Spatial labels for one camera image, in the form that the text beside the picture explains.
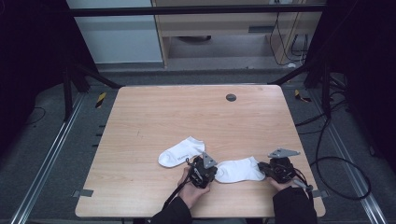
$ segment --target cabinet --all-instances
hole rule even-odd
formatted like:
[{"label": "cabinet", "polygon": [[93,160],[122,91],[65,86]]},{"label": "cabinet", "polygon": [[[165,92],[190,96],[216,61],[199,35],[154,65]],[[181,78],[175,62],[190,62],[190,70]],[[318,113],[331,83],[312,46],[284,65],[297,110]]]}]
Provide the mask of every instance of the cabinet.
[{"label": "cabinet", "polygon": [[[268,5],[270,0],[151,0],[154,7],[176,6],[233,6]],[[323,3],[324,0],[292,0],[293,4]],[[285,63],[285,52],[289,51],[295,35],[312,35],[318,24],[321,12],[282,12],[279,13],[225,13],[193,15],[157,15],[158,35],[167,65],[170,41],[173,36],[199,35],[246,35],[254,28],[263,34],[271,34],[271,45],[279,63]]]}]

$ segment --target black sleeve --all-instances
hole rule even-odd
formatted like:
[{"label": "black sleeve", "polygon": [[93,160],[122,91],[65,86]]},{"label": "black sleeve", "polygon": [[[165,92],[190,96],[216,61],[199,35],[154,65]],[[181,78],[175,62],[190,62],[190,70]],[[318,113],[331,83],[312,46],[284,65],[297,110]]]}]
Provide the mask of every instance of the black sleeve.
[{"label": "black sleeve", "polygon": [[288,187],[278,192],[274,198],[276,224],[317,224],[314,205],[301,188]]},{"label": "black sleeve", "polygon": [[147,224],[191,224],[189,207],[176,197],[165,209],[146,221]]}]

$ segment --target person's arm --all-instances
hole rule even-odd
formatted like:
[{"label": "person's arm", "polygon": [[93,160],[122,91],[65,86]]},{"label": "person's arm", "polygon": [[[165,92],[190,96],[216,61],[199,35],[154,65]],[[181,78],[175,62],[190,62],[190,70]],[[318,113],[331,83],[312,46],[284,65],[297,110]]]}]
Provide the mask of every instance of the person's arm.
[{"label": "person's arm", "polygon": [[189,207],[180,197],[176,197],[165,209],[148,219],[146,223],[190,224],[192,217]]},{"label": "person's arm", "polygon": [[[186,179],[189,167],[184,168],[183,176],[178,181],[180,185]],[[184,185],[177,197],[154,217],[148,219],[150,224],[190,224],[192,217],[190,209],[198,202],[202,195],[210,191],[209,185],[205,189],[196,188],[190,181]]]},{"label": "person's arm", "polygon": [[317,212],[314,205],[301,188],[293,188],[292,183],[280,185],[272,178],[270,183],[278,190],[274,196],[276,224],[317,224]]}]

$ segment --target white sock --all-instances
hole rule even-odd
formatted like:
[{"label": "white sock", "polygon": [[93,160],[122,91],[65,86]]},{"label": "white sock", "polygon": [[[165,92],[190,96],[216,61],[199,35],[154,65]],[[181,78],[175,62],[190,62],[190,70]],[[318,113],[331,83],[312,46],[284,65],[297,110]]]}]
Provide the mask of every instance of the white sock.
[{"label": "white sock", "polygon": [[177,145],[166,149],[158,158],[158,163],[166,167],[174,167],[185,162],[187,158],[202,154],[205,151],[203,141],[188,137]]},{"label": "white sock", "polygon": [[264,180],[265,174],[260,172],[254,157],[240,161],[223,161],[219,163],[216,180],[220,183],[235,183],[243,180]]}]

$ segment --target wall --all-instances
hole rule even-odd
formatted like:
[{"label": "wall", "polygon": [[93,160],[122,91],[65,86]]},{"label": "wall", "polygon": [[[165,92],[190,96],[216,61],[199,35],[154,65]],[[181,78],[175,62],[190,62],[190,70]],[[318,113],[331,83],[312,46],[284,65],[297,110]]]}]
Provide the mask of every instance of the wall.
[{"label": "wall", "polygon": [[[70,8],[151,7],[149,0],[67,0],[67,4]],[[81,17],[76,22],[98,68],[163,62],[153,16]]]}]

